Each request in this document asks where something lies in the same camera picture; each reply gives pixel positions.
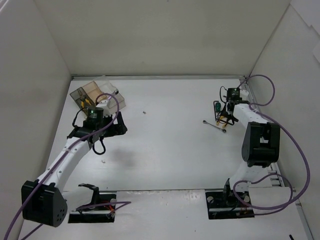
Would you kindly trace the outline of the small silver ratchet wrench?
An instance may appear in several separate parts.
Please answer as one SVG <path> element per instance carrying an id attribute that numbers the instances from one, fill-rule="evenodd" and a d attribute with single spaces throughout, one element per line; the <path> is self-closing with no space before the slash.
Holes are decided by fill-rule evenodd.
<path id="1" fill-rule="evenodd" d="M 205 125 L 209 125 L 209 126 L 215 128 L 215 129 L 217 129 L 217 130 L 219 130 L 219 131 L 221 131 L 221 132 L 223 132 L 223 133 L 226 133 L 226 132 L 227 132 L 225 129 L 223 129 L 223 128 L 217 126 L 217 125 L 214 125 L 214 124 L 212 124 L 212 123 L 210 123 L 210 122 L 207 122 L 206 120 L 203 120 L 202 123 L 205 124 Z"/>

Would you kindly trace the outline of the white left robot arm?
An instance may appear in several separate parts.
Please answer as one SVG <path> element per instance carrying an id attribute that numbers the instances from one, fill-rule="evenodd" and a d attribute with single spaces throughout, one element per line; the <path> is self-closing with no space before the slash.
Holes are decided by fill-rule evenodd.
<path id="1" fill-rule="evenodd" d="M 99 188 L 81 183 L 68 193 L 64 187 L 80 160 L 95 150 L 95 143 L 124 135 L 127 127 L 122 113 L 104 116 L 101 107 L 89 107 L 82 126 L 74 126 L 67 142 L 54 162 L 35 181 L 27 180 L 21 188 L 22 217 L 43 225 L 58 227 L 67 213 L 86 207 L 96 209 L 100 202 Z"/>

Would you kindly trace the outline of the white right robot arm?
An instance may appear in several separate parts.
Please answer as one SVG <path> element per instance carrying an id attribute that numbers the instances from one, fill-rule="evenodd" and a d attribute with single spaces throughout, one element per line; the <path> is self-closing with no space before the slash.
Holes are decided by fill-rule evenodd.
<path id="1" fill-rule="evenodd" d="M 227 206 L 233 206 L 239 201 L 239 193 L 245 193 L 255 178 L 279 159 L 280 127 L 261 117 L 250 109 L 246 91 L 238 87 L 228 88 L 225 105 L 220 111 L 218 120 L 226 119 L 224 125 L 241 123 L 245 134 L 241 147 L 243 162 L 235 174 L 229 178 L 221 193 L 221 200 Z"/>

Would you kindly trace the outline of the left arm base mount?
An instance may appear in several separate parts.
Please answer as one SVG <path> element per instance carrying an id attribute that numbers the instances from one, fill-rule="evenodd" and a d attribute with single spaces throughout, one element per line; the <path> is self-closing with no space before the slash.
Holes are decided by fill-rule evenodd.
<path id="1" fill-rule="evenodd" d="M 117 194 L 100 191 L 99 187 L 81 183 L 72 191 L 65 191 L 63 197 L 69 211 L 69 224 L 113 223 Z"/>

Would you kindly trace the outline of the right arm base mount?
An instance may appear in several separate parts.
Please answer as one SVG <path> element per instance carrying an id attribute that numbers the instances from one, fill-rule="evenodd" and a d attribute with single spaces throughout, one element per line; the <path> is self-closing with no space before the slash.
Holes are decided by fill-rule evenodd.
<path id="1" fill-rule="evenodd" d="M 206 190 L 205 199 L 209 220 L 254 218 L 252 208 L 240 202 L 231 190 L 229 179 L 222 189 Z"/>

